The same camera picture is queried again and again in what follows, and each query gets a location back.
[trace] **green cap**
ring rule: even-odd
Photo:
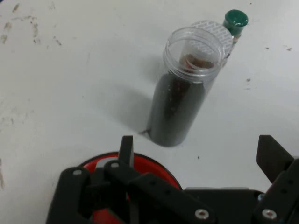
[[[229,30],[231,35],[238,35],[248,23],[248,16],[240,10],[230,10],[225,14],[223,26]]]

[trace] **white surface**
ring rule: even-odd
[[[199,20],[222,22],[233,8],[248,14],[249,25],[185,142],[162,148],[138,135],[167,37]],[[60,172],[118,150],[123,135],[183,188],[266,190],[258,136],[271,134],[299,154],[298,8],[297,0],[4,0],[0,223],[44,223]],[[37,17],[36,37],[31,20],[13,20],[29,15]]]

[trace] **dark powder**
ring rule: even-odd
[[[206,90],[202,83],[184,80],[171,72],[159,80],[149,116],[151,139],[161,146],[181,143],[204,101]]]

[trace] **metal screw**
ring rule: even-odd
[[[209,212],[205,209],[197,209],[195,211],[195,216],[196,218],[199,218],[199,219],[207,219],[209,218]]]
[[[120,165],[117,162],[111,164],[112,168],[118,168]]]
[[[262,214],[265,218],[272,219],[272,220],[276,219],[276,217],[277,217],[276,212],[273,210],[270,210],[270,209],[264,209],[262,211]]]
[[[258,195],[257,196],[257,200],[258,201],[261,201],[262,200],[262,198],[265,196],[265,194],[260,194],[260,195]]]
[[[74,172],[73,172],[73,175],[81,175],[82,174],[82,170],[80,169],[76,169]]]

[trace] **plastic container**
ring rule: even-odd
[[[239,38],[242,35],[242,31],[247,24],[248,24],[248,16],[240,10],[233,9],[228,11],[225,14],[223,26],[226,29],[228,29],[229,32],[231,33],[233,38],[233,46],[230,52],[228,53],[228,55],[226,56],[226,58],[224,59],[223,66],[226,64],[228,57],[232,53],[235,44],[238,42]]]
[[[188,27],[171,34],[148,122],[155,143],[171,147],[185,139],[224,55],[218,38],[202,29]]]

